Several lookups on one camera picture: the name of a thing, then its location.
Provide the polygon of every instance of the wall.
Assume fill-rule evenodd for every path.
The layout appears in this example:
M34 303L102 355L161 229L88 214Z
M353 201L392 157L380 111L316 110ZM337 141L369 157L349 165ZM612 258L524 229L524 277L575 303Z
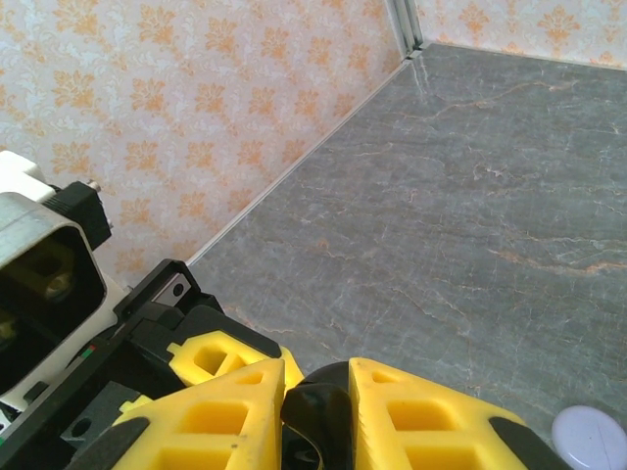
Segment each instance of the wall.
M4 0L0 145L104 187L105 270L186 259L379 85L384 0Z
M627 67L627 0L416 0L427 40Z

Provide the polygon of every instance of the white round object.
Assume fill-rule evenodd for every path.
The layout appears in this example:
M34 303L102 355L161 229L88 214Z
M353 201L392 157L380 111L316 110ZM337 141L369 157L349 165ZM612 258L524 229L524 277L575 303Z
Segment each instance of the white round object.
M552 434L555 450L575 470L627 470L627 434L602 411L566 408Z

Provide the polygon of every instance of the orange floral pattern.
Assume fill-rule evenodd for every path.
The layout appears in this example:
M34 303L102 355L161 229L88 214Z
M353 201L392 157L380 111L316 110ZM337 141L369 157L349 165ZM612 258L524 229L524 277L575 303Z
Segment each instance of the orange floral pattern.
M0 146L53 184L102 185L115 228L95 255L132 285L192 256L389 76L401 54L386 13L385 0L0 0Z
M625 68L627 0L414 0L428 41Z

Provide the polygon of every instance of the floor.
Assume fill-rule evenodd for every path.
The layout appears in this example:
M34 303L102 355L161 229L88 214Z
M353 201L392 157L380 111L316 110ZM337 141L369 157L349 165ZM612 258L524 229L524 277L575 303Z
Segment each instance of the floor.
M306 372L367 356L627 426L625 72L429 46L193 267Z

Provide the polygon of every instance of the gray marble floor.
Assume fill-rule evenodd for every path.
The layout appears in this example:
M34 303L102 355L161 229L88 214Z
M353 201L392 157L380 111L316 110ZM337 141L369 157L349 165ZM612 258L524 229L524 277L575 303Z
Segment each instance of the gray marble floor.
M193 270L304 370L627 426L627 75L432 45Z

